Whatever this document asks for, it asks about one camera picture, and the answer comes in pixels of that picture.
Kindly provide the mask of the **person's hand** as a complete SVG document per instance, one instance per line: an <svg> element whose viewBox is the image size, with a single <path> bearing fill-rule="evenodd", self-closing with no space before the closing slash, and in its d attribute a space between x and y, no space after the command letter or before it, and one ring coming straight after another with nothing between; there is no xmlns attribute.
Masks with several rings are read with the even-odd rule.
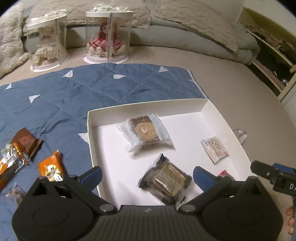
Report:
<svg viewBox="0 0 296 241"><path fill-rule="evenodd" d="M295 214L294 214L293 206L289 207L286 210L286 215L289 216L289 219L287 221L287 226L289 227L288 234L292 235L295 228Z"/></svg>

